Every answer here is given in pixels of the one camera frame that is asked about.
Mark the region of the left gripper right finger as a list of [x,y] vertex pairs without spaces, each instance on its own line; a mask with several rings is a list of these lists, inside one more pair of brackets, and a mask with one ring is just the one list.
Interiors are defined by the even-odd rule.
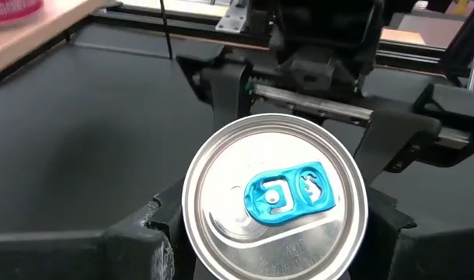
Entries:
[[396,209],[396,199],[372,187],[367,189],[367,196],[368,226],[349,273],[353,280],[386,280],[400,231],[416,223]]

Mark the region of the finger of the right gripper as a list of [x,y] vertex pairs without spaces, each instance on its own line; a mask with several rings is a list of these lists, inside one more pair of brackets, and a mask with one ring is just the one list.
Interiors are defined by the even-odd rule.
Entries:
[[474,91],[428,84],[405,110],[376,108],[354,158],[369,185],[412,162],[451,167],[474,154]]
[[181,67],[198,100],[211,105],[213,129],[250,115],[251,97],[246,84],[252,65],[233,54],[180,54]]

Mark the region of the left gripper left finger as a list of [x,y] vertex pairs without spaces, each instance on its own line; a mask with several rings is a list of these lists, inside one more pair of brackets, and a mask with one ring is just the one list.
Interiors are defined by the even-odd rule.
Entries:
[[192,280],[194,273],[194,252],[187,238],[183,223],[181,197],[183,181],[160,191],[152,198],[155,212],[145,225],[149,229],[162,231],[169,239],[174,253],[174,279]]

